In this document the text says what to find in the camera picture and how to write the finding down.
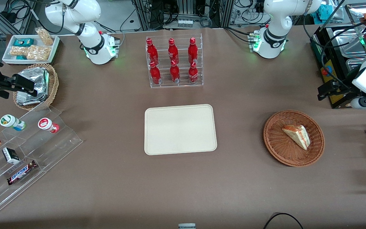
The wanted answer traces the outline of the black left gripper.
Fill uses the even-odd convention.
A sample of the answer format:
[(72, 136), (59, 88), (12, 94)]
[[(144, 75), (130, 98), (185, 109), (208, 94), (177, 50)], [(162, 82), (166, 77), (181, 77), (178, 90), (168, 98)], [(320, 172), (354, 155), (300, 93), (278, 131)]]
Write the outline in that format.
[(343, 80), (343, 84), (337, 80), (329, 80), (317, 88), (319, 101), (324, 100), (327, 97), (353, 93), (355, 96), (360, 96), (360, 89), (352, 84), (352, 80)]

